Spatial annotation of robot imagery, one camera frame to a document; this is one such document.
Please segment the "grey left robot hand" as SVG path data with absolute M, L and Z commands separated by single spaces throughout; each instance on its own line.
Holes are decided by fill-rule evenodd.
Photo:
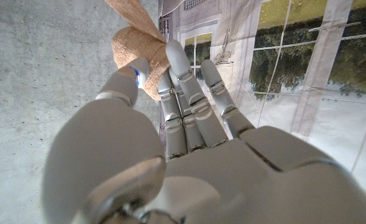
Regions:
M 181 44 L 165 53 L 168 149 L 133 108 L 150 71 L 137 58 L 53 140 L 47 223 L 366 223 L 366 193 L 338 162 L 281 129 L 254 127 L 205 60 L 211 106 Z

